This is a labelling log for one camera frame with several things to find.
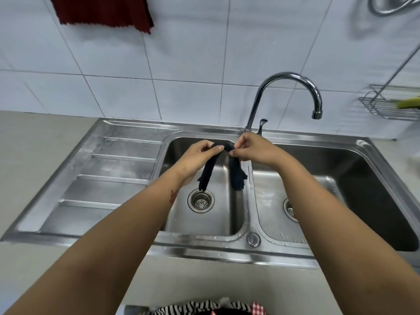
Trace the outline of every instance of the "dish rack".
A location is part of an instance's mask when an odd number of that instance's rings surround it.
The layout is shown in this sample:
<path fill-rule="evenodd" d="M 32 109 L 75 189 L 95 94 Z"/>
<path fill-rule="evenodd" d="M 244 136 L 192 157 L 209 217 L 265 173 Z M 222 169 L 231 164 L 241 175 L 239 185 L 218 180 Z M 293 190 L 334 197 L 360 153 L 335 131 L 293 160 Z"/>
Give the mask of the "dish rack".
<path fill-rule="evenodd" d="M 391 86 L 391 81 L 398 75 L 404 66 L 420 49 L 420 44 L 410 53 L 405 61 L 398 67 L 392 76 L 383 85 L 369 85 L 371 89 L 365 96 L 359 97 L 359 100 L 374 115 L 379 115 L 385 119 L 397 119 L 401 121 L 420 120 L 419 108 L 398 109 L 397 103 L 401 100 L 420 96 L 420 88 Z"/>

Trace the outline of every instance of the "metal wire basket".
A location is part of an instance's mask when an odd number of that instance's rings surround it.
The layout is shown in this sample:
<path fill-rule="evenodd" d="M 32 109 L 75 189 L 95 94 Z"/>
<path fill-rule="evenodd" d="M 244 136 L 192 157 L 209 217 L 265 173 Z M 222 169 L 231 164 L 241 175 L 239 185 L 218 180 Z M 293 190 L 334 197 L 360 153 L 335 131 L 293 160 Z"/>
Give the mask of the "metal wire basket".
<path fill-rule="evenodd" d="M 374 115 L 379 115 L 385 119 L 398 119 L 402 121 L 417 121 L 420 120 L 419 108 L 398 109 L 397 103 L 403 99 L 420 96 L 420 89 L 402 86 L 388 86 L 386 91 L 382 90 L 380 85 L 370 85 L 371 89 L 364 97 L 359 100 L 367 108 L 367 110 Z"/>

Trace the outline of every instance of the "person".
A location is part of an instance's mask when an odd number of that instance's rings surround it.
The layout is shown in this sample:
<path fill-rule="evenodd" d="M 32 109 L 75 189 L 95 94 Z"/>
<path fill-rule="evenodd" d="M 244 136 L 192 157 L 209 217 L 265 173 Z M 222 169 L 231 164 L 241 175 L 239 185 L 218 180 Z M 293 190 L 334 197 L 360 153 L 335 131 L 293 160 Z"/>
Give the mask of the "person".
<path fill-rule="evenodd" d="M 149 187 L 77 240 L 5 314 L 115 314 L 179 189 L 223 150 L 212 145 L 192 144 Z M 420 314 L 417 273 L 295 158 L 254 133 L 241 135 L 229 155 L 266 164 L 281 176 L 344 315 Z"/>

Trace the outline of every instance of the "black and white striped cloth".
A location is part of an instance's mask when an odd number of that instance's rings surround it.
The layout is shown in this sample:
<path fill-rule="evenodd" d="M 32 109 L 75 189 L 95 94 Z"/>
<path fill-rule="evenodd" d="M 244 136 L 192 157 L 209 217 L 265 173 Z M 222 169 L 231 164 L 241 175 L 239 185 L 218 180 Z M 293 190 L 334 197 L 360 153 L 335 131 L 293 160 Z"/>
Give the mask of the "black and white striped cloth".
<path fill-rule="evenodd" d="M 220 308 L 230 308 L 236 310 L 242 310 L 244 312 L 251 313 L 252 307 L 248 304 L 241 302 L 230 302 L 228 297 L 223 297 L 219 302 L 212 302 L 207 300 L 205 302 L 188 302 L 185 305 L 169 305 L 165 307 L 159 307 L 149 312 L 143 313 L 143 315 L 194 315 L 200 312 L 217 310 Z"/>

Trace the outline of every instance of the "sink drain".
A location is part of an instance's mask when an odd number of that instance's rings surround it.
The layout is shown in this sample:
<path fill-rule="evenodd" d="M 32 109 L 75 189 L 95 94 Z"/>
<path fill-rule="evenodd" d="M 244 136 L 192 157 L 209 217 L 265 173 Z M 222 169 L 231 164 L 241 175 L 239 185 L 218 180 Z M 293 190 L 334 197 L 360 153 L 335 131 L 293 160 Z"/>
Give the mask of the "sink drain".
<path fill-rule="evenodd" d="M 204 213 L 213 207 L 213 199 L 214 196 L 210 191 L 200 191 L 195 189 L 188 196 L 188 206 L 194 212 Z"/>
<path fill-rule="evenodd" d="M 299 222 L 296 218 L 296 215 L 294 214 L 294 210 L 291 207 L 291 203 L 288 199 L 286 199 L 283 202 L 283 209 L 284 209 L 284 212 L 286 213 L 286 216 L 288 216 L 289 218 L 291 218 L 295 222 Z"/>

